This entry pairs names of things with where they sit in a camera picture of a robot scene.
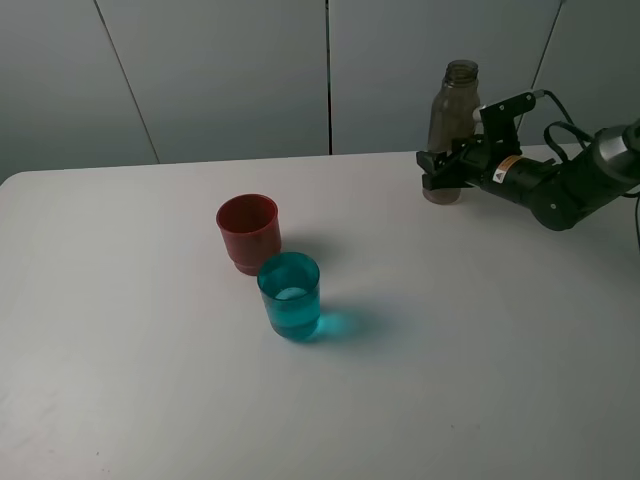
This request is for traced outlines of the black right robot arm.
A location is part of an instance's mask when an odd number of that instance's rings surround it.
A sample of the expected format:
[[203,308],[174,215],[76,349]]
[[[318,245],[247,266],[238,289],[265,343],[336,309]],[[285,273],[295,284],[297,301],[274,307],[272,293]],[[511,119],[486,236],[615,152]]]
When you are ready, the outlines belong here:
[[560,161],[524,157],[513,146],[492,146],[483,136],[462,142],[447,153],[416,153],[427,191],[477,187],[528,209],[553,231],[578,222],[619,197],[632,197],[639,186],[639,123],[602,129],[590,136],[566,122],[555,122],[588,143],[574,158],[544,131]]

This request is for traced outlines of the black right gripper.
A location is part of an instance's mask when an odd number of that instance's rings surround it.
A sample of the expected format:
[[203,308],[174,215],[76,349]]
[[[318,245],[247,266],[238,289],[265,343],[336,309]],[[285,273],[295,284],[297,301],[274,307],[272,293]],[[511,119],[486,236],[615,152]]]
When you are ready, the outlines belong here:
[[416,161],[427,191],[478,187],[487,193],[524,193],[516,178],[504,178],[502,183],[493,180],[503,160],[521,154],[518,140],[491,143],[476,135],[455,139],[451,152],[418,151]]

